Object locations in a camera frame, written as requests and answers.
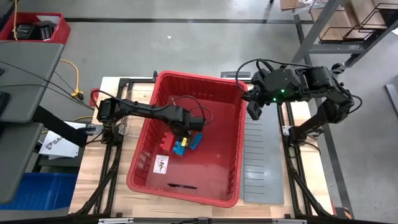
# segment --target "yellow extension cord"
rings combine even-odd
[[[65,59],[60,59],[60,61],[70,64],[76,71],[76,88],[75,88],[75,92],[71,93],[71,96],[77,97],[79,93],[83,94],[83,91],[79,90],[79,69],[77,69],[77,66],[73,62],[65,60]]]
[[[15,5],[15,10],[14,10],[14,38],[16,41],[18,41],[17,38],[17,0],[14,1],[14,5]]]

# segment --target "gray floor mat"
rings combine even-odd
[[[246,113],[240,190],[245,202],[284,203],[279,141],[275,104],[263,107],[258,121]]]

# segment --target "concrete floor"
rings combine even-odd
[[[135,17],[194,19],[292,19],[258,0],[35,0],[20,1],[20,9],[62,12],[67,17]],[[62,58],[80,70],[80,88],[88,102],[90,88],[104,76],[151,76],[153,70],[179,70],[219,76],[253,58],[289,61],[299,47],[294,25],[275,24],[95,24],[69,23],[72,28]],[[379,45],[338,77],[364,100],[363,107],[344,122],[332,125],[349,198],[356,219],[397,223],[398,117],[383,88],[397,75],[398,36]],[[315,65],[331,66],[348,55],[313,55]],[[254,72],[255,66],[245,71]],[[57,72],[74,86],[73,69],[60,63]],[[53,81],[60,84],[58,77]],[[91,115],[48,90],[41,105],[62,119]],[[330,160],[323,139],[322,161],[331,198],[339,205]]]

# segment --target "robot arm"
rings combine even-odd
[[[188,136],[188,131],[202,131],[205,125],[204,118],[192,116],[191,112],[179,106],[156,107],[137,101],[108,98],[101,101],[97,114],[97,120],[104,126],[102,143],[119,139],[116,122],[129,115],[159,119],[169,126],[177,137]]]
[[[264,105],[326,98],[315,116],[289,129],[291,144],[302,142],[307,133],[323,124],[341,122],[354,105],[349,90],[344,89],[326,67],[280,68],[271,72],[262,69],[254,74],[251,83],[253,89],[245,92],[242,99],[249,102],[246,109],[253,120],[259,119]]]

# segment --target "label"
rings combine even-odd
[[[169,163],[169,157],[163,155],[156,155],[154,173],[166,174],[167,164]]]
[[[185,147],[187,145],[187,138],[183,138],[181,142],[181,146]]]

